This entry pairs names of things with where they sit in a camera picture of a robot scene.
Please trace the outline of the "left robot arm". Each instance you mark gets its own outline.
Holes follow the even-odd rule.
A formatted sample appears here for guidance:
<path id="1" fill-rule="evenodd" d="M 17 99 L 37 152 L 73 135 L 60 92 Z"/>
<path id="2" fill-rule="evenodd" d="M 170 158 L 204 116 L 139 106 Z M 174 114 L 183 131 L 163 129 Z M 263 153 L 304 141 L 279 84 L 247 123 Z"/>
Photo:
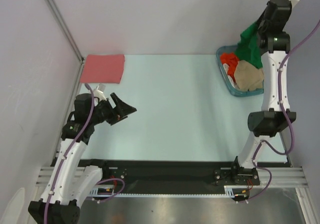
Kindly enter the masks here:
<path id="1" fill-rule="evenodd" d="M 28 212 L 38 224 L 76 224 L 80 219 L 81 206 L 97 184 L 110 180 L 110 171 L 105 161 L 91 160 L 80 178 L 75 174 L 80 159 L 89 144 L 95 126 L 107 122 L 114 125 L 136 108 L 123 102 L 115 93 L 107 98 L 99 92 L 76 96 L 74 111 L 62 128 L 60 152 L 49 182 L 38 201 L 31 201 Z"/>

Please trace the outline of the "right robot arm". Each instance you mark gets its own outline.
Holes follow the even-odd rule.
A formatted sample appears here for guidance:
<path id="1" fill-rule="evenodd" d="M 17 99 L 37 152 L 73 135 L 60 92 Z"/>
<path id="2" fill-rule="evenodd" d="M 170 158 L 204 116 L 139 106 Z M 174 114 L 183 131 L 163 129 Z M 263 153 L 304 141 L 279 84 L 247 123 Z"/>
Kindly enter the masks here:
<path id="1" fill-rule="evenodd" d="M 257 157 L 260 148 L 285 128 L 291 128 L 296 112 L 290 111 L 287 96 L 287 63 L 290 35 L 283 28 L 292 12 L 290 0 L 269 0 L 257 20 L 257 41 L 264 70 L 264 94 L 259 112 L 248 116 L 250 130 L 247 142 L 236 156 L 230 179 L 236 185 L 258 185 Z"/>

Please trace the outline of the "green t shirt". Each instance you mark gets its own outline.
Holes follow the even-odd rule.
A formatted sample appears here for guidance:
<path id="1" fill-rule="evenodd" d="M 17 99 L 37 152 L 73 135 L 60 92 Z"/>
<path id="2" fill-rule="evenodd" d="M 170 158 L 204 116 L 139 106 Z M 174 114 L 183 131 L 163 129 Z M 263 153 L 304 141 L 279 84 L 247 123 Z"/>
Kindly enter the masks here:
<path id="1" fill-rule="evenodd" d="M 259 46 L 257 45 L 258 25 L 254 22 L 240 34 L 235 55 L 239 60 L 245 60 L 255 68 L 263 68 Z"/>

